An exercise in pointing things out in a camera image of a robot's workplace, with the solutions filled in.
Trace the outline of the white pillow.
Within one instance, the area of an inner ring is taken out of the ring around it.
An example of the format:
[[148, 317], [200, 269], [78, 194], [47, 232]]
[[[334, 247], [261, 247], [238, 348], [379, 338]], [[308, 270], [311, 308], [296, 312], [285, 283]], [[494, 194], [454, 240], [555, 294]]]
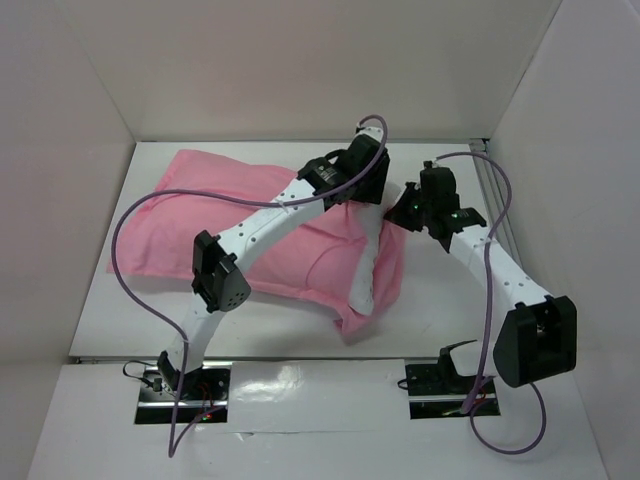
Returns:
[[365, 245], [352, 280], [349, 305], [364, 316], [370, 316], [375, 306], [373, 272], [379, 251], [383, 216], [383, 206], [376, 204], [365, 204], [356, 212], [356, 218], [364, 231]]

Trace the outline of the pink satin pillowcase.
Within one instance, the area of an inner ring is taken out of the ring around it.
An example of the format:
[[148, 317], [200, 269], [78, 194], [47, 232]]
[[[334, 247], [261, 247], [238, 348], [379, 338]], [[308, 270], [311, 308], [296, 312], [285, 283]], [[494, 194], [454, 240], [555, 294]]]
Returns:
[[[282, 166], [179, 151], [156, 186], [165, 194], [145, 202], [125, 223], [118, 236], [117, 258], [109, 262], [108, 272], [192, 280], [195, 236], [203, 230], [222, 232], [254, 211], [246, 203], [197, 197], [195, 191], [268, 202], [295, 176], [295, 171]], [[373, 272], [374, 310], [370, 316], [357, 313], [349, 305], [346, 288], [365, 245], [356, 218], [361, 207], [354, 202], [338, 205], [298, 227], [251, 267], [247, 274], [251, 287], [335, 311], [343, 335], [360, 330], [399, 298], [406, 243], [405, 231], [383, 219]]]

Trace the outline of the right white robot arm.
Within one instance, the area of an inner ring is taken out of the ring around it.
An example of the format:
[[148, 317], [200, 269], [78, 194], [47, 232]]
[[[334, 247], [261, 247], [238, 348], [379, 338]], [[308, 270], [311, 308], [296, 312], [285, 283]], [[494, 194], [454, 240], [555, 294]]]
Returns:
[[463, 208], [454, 173], [427, 161], [417, 182], [408, 182], [385, 219], [431, 238], [484, 287], [492, 323], [490, 342], [498, 376], [510, 387], [572, 371], [577, 361], [577, 308], [532, 280], [495, 239], [474, 208]]

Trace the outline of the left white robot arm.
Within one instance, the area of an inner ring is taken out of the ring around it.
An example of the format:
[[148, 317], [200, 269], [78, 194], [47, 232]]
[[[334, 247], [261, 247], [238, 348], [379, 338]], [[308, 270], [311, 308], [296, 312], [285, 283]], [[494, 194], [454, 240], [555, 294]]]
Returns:
[[301, 225], [347, 202], [361, 204], [373, 222], [366, 253], [348, 281], [347, 298], [357, 313], [374, 310], [373, 271], [382, 226], [381, 205], [389, 167], [387, 150], [357, 138], [345, 150], [309, 161], [272, 200], [236, 225], [193, 244], [192, 303], [178, 337], [160, 354], [163, 389], [176, 399], [196, 390], [205, 351], [224, 315], [250, 296], [247, 274], [274, 245]]

